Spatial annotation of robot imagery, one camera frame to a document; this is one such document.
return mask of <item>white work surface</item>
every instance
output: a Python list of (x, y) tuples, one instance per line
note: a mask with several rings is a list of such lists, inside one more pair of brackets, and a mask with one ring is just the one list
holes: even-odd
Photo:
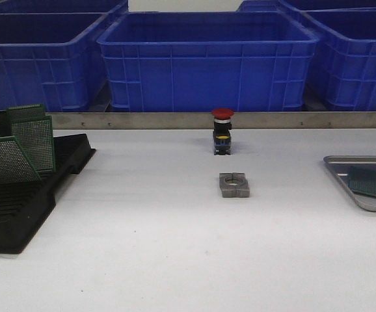
[[(96, 154), (0, 255), (0, 311), (376, 312), (376, 213), (323, 164), (376, 155), (376, 130), (233, 130), (231, 156), (207, 130), (87, 134)], [(220, 172), (250, 198), (222, 198)]]

